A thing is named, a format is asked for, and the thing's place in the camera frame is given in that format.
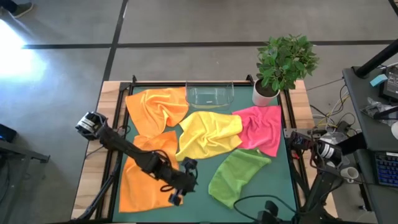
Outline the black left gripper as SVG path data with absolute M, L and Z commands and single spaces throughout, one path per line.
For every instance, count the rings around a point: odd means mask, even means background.
M 169 196 L 169 203 L 179 206 L 183 195 L 194 192 L 197 185 L 197 164 L 198 162 L 189 157 L 182 161 L 185 171 L 174 169 L 171 160 L 163 156 L 160 151 L 152 151 L 148 163 L 148 173 L 157 180 L 163 180 L 174 188 Z

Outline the orange towel with corner label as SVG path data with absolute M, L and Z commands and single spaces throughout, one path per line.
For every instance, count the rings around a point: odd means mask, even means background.
M 145 151 L 154 149 L 164 151 L 169 156 L 172 167 L 179 169 L 175 158 L 178 147 L 175 131 L 164 132 L 156 137 L 136 136 L 133 144 Z M 165 184 L 163 180 L 155 180 L 141 171 L 134 159 L 128 157 L 121 177 L 119 212 L 144 212 L 171 207 L 170 193 L 160 191 Z

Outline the green microfiber towel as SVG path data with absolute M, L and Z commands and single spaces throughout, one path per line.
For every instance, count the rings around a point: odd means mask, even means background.
M 208 186 L 208 193 L 229 209 L 240 198 L 242 188 L 271 159 L 259 151 L 234 150 L 217 168 Z

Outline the yellow microfiber towel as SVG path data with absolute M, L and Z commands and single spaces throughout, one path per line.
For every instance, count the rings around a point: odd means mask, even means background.
M 242 119 L 238 115 L 197 111 L 180 122 L 183 133 L 176 159 L 207 159 L 232 151 L 242 140 Z

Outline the orange microfiber towel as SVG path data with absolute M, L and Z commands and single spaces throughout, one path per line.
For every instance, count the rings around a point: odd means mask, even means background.
M 153 137 L 176 126 L 188 112 L 186 88 L 148 89 L 127 96 L 128 113 L 138 133 Z

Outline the pink microfiber towel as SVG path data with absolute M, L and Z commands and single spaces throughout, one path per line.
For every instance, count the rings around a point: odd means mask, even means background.
M 255 149 L 277 157 L 282 134 L 282 109 L 280 106 L 252 106 L 234 111 L 242 120 L 243 130 L 238 134 L 239 148 Z

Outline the clear plastic bin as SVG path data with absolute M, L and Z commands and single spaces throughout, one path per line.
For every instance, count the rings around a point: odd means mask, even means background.
M 227 110 L 234 101 L 233 82 L 186 82 L 185 99 L 190 110 Z

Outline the white mug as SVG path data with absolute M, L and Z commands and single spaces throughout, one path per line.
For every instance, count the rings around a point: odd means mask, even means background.
M 359 177 L 359 172 L 354 167 L 346 167 L 346 168 L 340 170 L 340 175 L 348 183 L 352 184 Z

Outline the white plant pot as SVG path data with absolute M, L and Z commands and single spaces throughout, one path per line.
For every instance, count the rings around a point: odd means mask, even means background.
M 256 80 L 253 86 L 252 102 L 256 106 L 267 106 L 279 95 L 279 90 L 273 90 L 271 86 L 262 86 L 262 80 Z

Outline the black flat bar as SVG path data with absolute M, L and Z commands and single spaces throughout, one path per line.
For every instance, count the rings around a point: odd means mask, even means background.
M 342 155 L 344 156 L 352 154 L 358 149 L 367 149 L 368 147 L 363 133 L 355 134 L 354 136 L 339 142 L 337 146 L 341 149 Z

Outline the backlit black keyboard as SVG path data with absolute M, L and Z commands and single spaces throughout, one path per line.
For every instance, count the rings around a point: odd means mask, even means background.
M 374 161 L 378 184 L 398 188 L 398 153 L 376 152 Z

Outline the dark grey side desk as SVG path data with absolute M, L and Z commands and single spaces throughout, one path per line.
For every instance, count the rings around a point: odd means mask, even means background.
M 366 148 L 358 149 L 354 155 L 362 171 L 371 208 L 376 214 L 378 224 L 398 224 L 398 188 L 377 184 L 373 156 L 375 152 L 398 152 L 398 140 L 392 135 L 390 126 L 361 112 L 368 105 L 368 98 L 387 103 L 379 97 L 379 90 L 370 84 L 379 73 L 375 70 L 367 79 L 362 79 L 354 74 L 352 68 L 342 71 L 366 143 Z

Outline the clear plastic bag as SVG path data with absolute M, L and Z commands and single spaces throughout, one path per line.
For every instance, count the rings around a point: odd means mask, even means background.
M 360 109 L 360 111 L 365 115 L 368 115 L 372 119 L 376 120 L 396 119 L 395 111 L 386 113 L 386 111 L 393 109 L 394 106 L 383 104 L 379 101 L 373 100 L 370 97 L 367 98 L 367 102 L 367 105 L 364 108 Z

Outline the green leafy plant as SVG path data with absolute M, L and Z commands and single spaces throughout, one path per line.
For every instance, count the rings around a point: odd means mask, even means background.
M 318 67 L 313 44 L 302 34 L 270 37 L 257 51 L 257 77 L 264 89 L 293 90 L 296 80 L 311 76 Z

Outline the grey metal cart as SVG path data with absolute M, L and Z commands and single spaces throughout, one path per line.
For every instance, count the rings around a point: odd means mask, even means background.
M 32 159 L 48 163 L 50 156 L 0 141 L 0 224 L 7 224 Z

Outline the blue sticky note pad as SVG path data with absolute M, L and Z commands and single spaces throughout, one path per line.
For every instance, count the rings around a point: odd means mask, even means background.
M 370 84 L 372 87 L 378 86 L 381 83 L 385 82 L 388 79 L 388 77 L 385 74 L 380 74 L 378 76 L 376 76 L 375 78 L 373 78 L 370 81 Z

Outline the black desktop device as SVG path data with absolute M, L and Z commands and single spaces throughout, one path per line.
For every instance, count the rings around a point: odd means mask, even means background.
M 379 97 L 398 103 L 398 67 L 388 67 L 384 70 L 387 80 L 379 88 Z

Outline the black box with blue light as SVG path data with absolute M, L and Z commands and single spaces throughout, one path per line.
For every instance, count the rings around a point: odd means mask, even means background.
M 13 143 L 16 136 L 17 136 L 17 131 L 3 124 L 0 124 L 0 141 Z

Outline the black round pole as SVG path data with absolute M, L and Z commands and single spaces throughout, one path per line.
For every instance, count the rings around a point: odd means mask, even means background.
M 379 65 L 384 63 L 386 60 L 390 59 L 398 53 L 398 39 L 389 44 L 385 49 L 380 51 L 372 59 L 367 61 L 364 65 L 359 68 L 354 69 L 354 74 L 362 79 L 368 76 L 368 73 L 376 69 Z

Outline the person's shoe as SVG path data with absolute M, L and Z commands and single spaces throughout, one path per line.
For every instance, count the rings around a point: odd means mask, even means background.
M 24 3 L 24 4 L 18 4 L 16 6 L 16 10 L 14 12 L 12 12 L 11 15 L 17 19 L 17 18 L 20 18 L 20 17 L 26 15 L 28 12 L 33 10 L 33 8 L 34 8 L 34 4 L 31 2 Z

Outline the person's leg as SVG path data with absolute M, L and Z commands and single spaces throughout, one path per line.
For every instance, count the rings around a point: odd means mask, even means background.
M 0 7 L 10 13 L 16 12 L 18 5 L 13 0 L 0 0 Z

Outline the black aluminium table frame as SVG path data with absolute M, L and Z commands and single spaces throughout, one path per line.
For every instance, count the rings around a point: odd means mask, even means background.
M 126 132 L 128 112 L 125 97 L 132 93 L 134 87 L 148 85 L 160 88 L 163 86 L 183 86 L 184 81 L 105 81 L 99 94 L 96 111 L 107 116 L 112 127 Z M 295 82 L 296 88 L 281 93 L 278 97 L 282 105 L 282 120 L 287 129 L 308 131 L 314 127 L 310 114 L 310 103 L 303 80 Z M 118 205 L 118 185 L 121 167 L 116 163 L 123 158 L 116 151 L 107 151 L 98 141 L 88 144 L 80 183 L 76 193 L 71 219 L 77 220 L 87 210 L 92 212 L 86 219 L 88 224 L 94 222 L 111 222 L 113 211 Z

